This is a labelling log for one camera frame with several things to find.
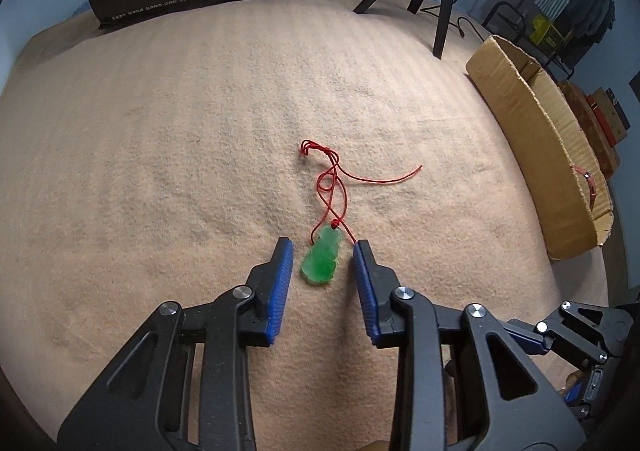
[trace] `cardboard box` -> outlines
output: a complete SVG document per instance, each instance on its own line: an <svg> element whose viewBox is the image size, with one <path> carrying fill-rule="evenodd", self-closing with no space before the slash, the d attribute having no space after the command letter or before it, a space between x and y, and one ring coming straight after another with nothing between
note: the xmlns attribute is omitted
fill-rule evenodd
<svg viewBox="0 0 640 451"><path fill-rule="evenodd" d="M540 64L497 36L466 64L520 165L538 212L546 250L566 259L602 245L613 212L598 160L562 92ZM596 197L575 167L591 174Z"/></svg>
<svg viewBox="0 0 640 451"><path fill-rule="evenodd" d="M609 127L611 128L611 132L613 136L616 138L618 142L622 141L626 138L626 128L622 123L620 116L618 115L618 111L616 110L615 105L609 99L607 92L602 88L598 88L593 94L591 94L593 100L596 101L598 108L604 114Z"/></svg>
<svg viewBox="0 0 640 451"><path fill-rule="evenodd" d="M615 170L620 166L620 157L618 157L615 148L607 140L607 136L598 122L595 112L591 109L587 96L579 86L569 81L560 81L558 87L564 94L564 98L578 120L582 131L587 136L587 140L598 159L604 178L611 178Z"/></svg>

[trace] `red string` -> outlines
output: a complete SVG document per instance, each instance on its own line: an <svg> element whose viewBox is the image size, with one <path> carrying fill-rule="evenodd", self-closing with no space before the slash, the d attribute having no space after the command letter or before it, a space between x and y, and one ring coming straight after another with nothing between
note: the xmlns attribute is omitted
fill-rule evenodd
<svg viewBox="0 0 640 451"><path fill-rule="evenodd" d="M340 170L349 178L353 178L354 180L358 180L360 182L369 182L371 184L396 184L398 182L402 182L404 180L407 180L408 178L411 178L416 173L418 173L418 171L422 169L422 165L420 164L420 166L418 166L418 168L413 170L411 173L401 176L400 178L393 178L390 180L374 180L371 178L361 178L361 177L354 176L348 171L344 170L344 168L340 165L340 157L336 152L334 152L334 150L332 150L331 148L322 146L317 142L309 141L308 139L305 139L304 141L302 141L302 144L300 144L300 152L302 152L302 154L306 156L309 154L310 150L318 150L318 152L324 153L329 158L329 162L331 162L331 167L328 170L323 171L321 174L319 174L318 179L316 179L316 192L318 193L320 200L322 200L322 202L324 203L326 209L324 210L324 214L322 215L322 218L320 219L318 224L316 224L316 227L314 227L313 231L311 231L312 245L314 244L315 232L318 230L318 227L320 227L324 223L327 216L329 216L329 213L331 213L334 216L334 219L331 220L332 229L337 229L338 226L342 225L342 227L344 227L344 230L347 231L347 234L351 237L351 240L353 240L353 243L356 243L356 238L353 236L353 234L351 233L351 230L347 227L347 224L344 222L344 217L347 215L347 202L348 202L347 189L344 186L344 182L338 175L338 170ZM322 181L326 177L329 177L331 179L331 184L329 186L324 186L322 184ZM335 212L333 207L334 191L335 191L336 185L340 189L340 192L342 193L342 198L343 198L342 212L339 215L337 212Z"/></svg>

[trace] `beige blanket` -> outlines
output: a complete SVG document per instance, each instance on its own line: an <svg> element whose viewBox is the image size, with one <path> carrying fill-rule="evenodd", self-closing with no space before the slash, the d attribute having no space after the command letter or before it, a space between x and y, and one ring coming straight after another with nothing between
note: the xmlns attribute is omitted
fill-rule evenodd
<svg viewBox="0 0 640 451"><path fill-rule="evenodd" d="M386 439L396 353L371 347L343 241L327 287L299 275L326 168L348 171L347 221L434 303L543 318L603 303L599 250L549 265L500 127L465 74L480 41L408 0L257 0L109 34L91 13L33 38L0 102L0 363L55 436L158 304L212 301L267 260L296 262L280 338L250 353L258 447L353 450ZM566 367L540 361L557 385Z"/></svg>

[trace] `jade pendant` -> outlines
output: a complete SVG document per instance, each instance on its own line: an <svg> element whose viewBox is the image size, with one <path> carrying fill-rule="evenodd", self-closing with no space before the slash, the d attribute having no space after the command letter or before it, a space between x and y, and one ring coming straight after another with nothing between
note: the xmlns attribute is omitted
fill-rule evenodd
<svg viewBox="0 0 640 451"><path fill-rule="evenodd" d="M302 274L306 279L318 285L332 280L341 239L340 229L332 229L330 225L324 225L320 229L318 240L302 262Z"/></svg>

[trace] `black cable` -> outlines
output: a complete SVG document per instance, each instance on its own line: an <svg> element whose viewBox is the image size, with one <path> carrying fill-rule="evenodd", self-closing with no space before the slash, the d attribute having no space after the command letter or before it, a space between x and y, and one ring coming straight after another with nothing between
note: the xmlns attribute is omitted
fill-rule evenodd
<svg viewBox="0 0 640 451"><path fill-rule="evenodd" d="M424 12L425 14L433 16L434 18L439 18L439 15L437 15L435 12L431 12L431 9L437 9L439 7L440 6L425 7L423 9L420 9L420 12ZM465 20L469 25L471 25L471 28L474 30L474 32L476 33L478 38L480 38L480 41L482 41L484 43L485 38L482 37L482 35L478 32L478 30L476 29L476 26L473 24L473 22L470 19L468 19L466 16L460 16L456 20L455 24L453 22L449 22L449 25L453 25L458 30L458 33L460 34L460 38L464 38L465 37L465 31L462 30L462 26L460 25L460 22L462 20Z"/></svg>

